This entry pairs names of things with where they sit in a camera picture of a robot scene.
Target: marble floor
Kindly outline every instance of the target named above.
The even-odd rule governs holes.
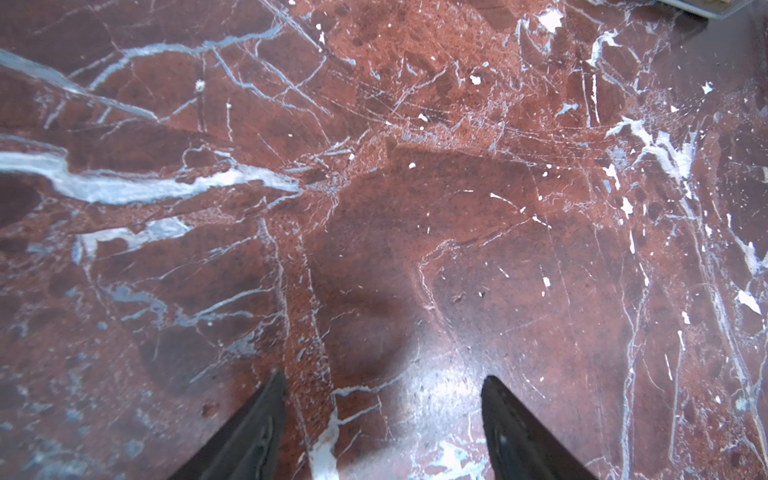
[[[768,3],[6,0],[0,477],[768,478]]]

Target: white speck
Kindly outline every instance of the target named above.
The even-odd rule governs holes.
[[[621,189],[621,184],[619,183],[618,175],[616,175],[616,167],[613,164],[611,164],[610,167],[603,168],[603,170],[605,170],[605,174],[607,175],[608,178],[612,178],[613,177],[613,178],[616,179],[616,182],[615,182],[616,190],[620,190]]]
[[[645,269],[643,268],[643,264],[642,263],[640,264],[640,271],[643,272],[643,278],[644,278],[645,286],[649,286],[650,285],[650,280],[648,279],[648,275],[645,274]]]
[[[491,195],[490,195],[490,197],[491,197],[491,198],[498,198],[499,200],[503,200],[503,201],[504,201],[504,202],[506,202],[507,204],[510,204],[510,205],[512,205],[514,208],[517,208],[517,206],[516,206],[515,204],[513,204],[511,201],[507,200],[507,199],[506,199],[506,198],[504,198],[504,197],[500,197],[500,196],[498,196],[497,194],[494,194],[493,192],[491,192]]]
[[[600,114],[598,113],[598,74],[592,74],[592,102],[594,103],[594,117],[600,123]]]
[[[537,18],[539,22],[544,26],[544,28],[546,28],[550,33],[554,33],[557,27],[561,27],[563,25],[560,21],[561,18],[563,18],[563,14],[554,8],[550,8],[543,15],[539,15]]]
[[[538,215],[534,215],[534,216],[532,217],[532,220],[533,220],[534,222],[536,222],[536,223],[540,223],[540,224],[544,225],[544,226],[545,226],[545,227],[547,227],[547,228],[552,228],[552,225],[547,225],[546,223],[544,223],[544,222],[542,222],[541,220],[539,220],[539,219],[538,219]]]
[[[689,198],[689,199],[693,200],[694,193],[690,191],[690,187],[688,186],[688,182],[683,180],[683,186],[685,187],[685,196],[686,196],[686,198]]]
[[[753,312],[757,313],[758,315],[763,315],[763,312],[760,311],[760,305],[757,304],[755,297],[753,297],[751,293],[745,292],[744,290],[739,290],[739,294],[736,296],[736,298],[743,305],[751,308]]]
[[[664,354],[664,361],[667,362],[667,375],[670,376],[670,380],[674,381],[672,379],[672,369],[670,368],[670,357],[666,353]]]
[[[634,212],[634,207],[632,207],[632,204],[629,203],[629,200],[624,197],[624,203],[621,205],[621,209],[624,211],[624,215],[629,218],[629,216]]]

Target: red marble surface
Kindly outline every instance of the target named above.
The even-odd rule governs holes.
[[[8,0],[0,477],[165,478],[285,370],[278,478],[766,478],[768,8]]]

